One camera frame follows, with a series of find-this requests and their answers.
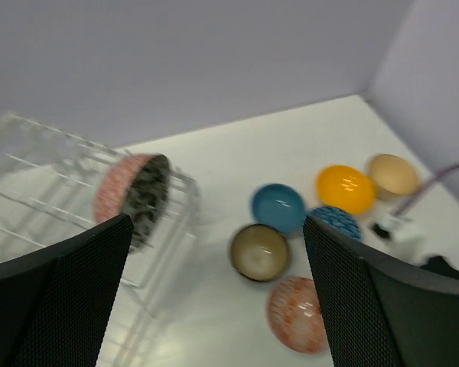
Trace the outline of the blue triangle pattern bowl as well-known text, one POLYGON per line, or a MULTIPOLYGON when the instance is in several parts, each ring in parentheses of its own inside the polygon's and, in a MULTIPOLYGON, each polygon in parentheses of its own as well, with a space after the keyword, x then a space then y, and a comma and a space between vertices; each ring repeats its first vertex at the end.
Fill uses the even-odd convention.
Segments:
POLYGON ((335 206, 317 206, 308 210, 307 216, 315 216, 339 232, 359 242, 363 239, 362 230, 351 214, 335 206))

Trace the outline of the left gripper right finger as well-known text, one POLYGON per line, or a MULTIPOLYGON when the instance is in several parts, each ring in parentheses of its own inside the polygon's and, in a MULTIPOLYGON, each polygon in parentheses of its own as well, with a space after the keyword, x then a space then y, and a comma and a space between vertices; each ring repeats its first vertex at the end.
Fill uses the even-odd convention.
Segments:
POLYGON ((308 254, 336 366, 459 366, 459 274, 435 274, 316 217, 308 254))

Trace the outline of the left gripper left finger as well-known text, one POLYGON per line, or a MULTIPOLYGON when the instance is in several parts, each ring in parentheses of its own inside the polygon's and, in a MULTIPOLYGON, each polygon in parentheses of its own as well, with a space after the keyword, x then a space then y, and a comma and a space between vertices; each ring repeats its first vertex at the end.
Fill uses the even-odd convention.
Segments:
POLYGON ((0 366, 94 366, 133 233, 120 214, 0 263, 0 366))

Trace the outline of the dark brown cream bowl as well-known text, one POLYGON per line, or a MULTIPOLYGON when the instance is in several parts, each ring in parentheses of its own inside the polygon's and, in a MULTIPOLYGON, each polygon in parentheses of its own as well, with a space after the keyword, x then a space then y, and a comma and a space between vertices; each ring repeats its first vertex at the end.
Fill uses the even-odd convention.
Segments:
POLYGON ((236 232, 228 256, 236 272, 255 282, 280 278, 291 263, 287 239, 275 228, 263 224, 247 225, 236 232))

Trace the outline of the teal blue bowl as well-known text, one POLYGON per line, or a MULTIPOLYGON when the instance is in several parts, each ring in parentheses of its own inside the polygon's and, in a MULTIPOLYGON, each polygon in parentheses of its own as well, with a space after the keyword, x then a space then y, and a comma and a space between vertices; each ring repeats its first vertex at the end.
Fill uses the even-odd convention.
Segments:
POLYGON ((269 183, 258 188, 250 200, 253 219, 289 235, 303 226, 306 206, 301 194, 282 183, 269 183))

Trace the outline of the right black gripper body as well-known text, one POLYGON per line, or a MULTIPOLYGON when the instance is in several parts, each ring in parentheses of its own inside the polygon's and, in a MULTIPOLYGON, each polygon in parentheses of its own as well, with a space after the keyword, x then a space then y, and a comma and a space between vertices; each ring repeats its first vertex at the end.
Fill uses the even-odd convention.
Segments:
POLYGON ((435 274, 459 274, 459 270, 453 267, 445 257, 440 255, 427 258, 420 268, 435 274))

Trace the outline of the orange red patterned bowl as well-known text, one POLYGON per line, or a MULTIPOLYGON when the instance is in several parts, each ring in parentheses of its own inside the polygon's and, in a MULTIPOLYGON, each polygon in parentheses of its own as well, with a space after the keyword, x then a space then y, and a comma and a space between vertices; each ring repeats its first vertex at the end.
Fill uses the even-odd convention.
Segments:
POLYGON ((266 317, 275 337, 289 349, 317 354, 328 347, 314 281, 289 276, 271 290, 266 317))

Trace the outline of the black white floral bowl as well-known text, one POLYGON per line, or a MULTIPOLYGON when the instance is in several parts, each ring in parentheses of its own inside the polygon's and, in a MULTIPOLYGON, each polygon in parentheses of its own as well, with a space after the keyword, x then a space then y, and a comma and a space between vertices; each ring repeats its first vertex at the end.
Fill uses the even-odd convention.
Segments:
POLYGON ((93 216, 100 224, 121 213, 134 229, 130 245, 137 252, 148 239, 168 202, 171 163, 163 154, 131 154, 112 165, 100 181, 93 216))

